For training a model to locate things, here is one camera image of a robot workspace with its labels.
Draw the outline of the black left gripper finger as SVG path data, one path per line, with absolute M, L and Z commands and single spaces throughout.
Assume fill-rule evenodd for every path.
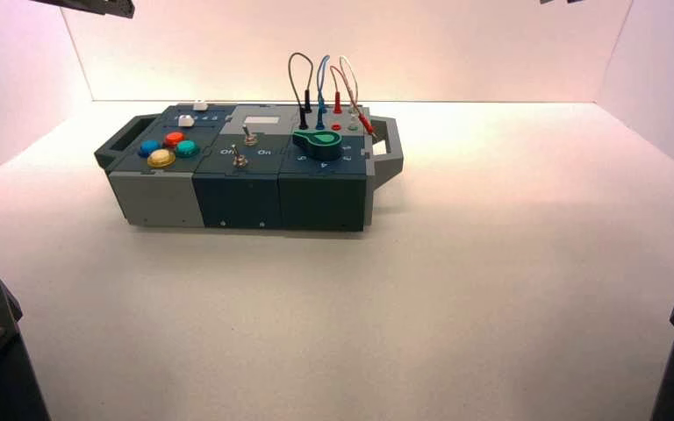
M 132 0 L 105 0 L 104 14 L 122 18 L 133 18 L 135 6 Z
M 106 14 L 106 3 L 103 0 L 33 0 L 36 3 L 49 4 L 75 11 L 83 11 L 98 15 Z

